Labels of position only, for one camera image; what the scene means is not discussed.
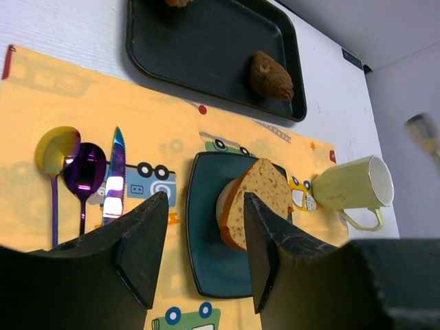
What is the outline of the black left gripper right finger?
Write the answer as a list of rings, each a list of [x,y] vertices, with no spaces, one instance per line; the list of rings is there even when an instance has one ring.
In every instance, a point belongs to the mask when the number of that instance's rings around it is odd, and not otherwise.
[[[258,314],[354,314],[358,278],[350,241],[332,245],[245,194],[245,234]]]

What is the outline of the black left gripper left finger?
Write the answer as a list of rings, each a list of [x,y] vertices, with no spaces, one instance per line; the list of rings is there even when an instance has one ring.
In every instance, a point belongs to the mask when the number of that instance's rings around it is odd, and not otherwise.
[[[109,301],[127,290],[153,306],[168,221],[168,197],[157,192],[132,211],[50,251],[28,252],[25,265],[49,287]]]

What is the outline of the seeded bread slice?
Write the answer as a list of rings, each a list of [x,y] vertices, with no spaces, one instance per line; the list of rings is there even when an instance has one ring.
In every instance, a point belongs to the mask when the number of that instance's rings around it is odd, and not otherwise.
[[[254,193],[275,214],[287,220],[294,211],[289,184],[273,163],[259,158],[239,177],[245,193]]]

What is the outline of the orange glazed donut bread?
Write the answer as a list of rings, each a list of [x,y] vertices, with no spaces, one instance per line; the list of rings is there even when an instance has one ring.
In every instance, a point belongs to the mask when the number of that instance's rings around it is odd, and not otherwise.
[[[217,198],[216,219],[224,243],[233,250],[247,251],[241,178],[228,183]]]

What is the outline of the silver metal tongs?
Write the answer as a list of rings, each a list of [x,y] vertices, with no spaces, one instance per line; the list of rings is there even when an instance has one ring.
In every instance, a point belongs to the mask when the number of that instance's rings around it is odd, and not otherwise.
[[[432,157],[439,158],[439,134],[427,113],[419,113],[404,124],[411,140]]]

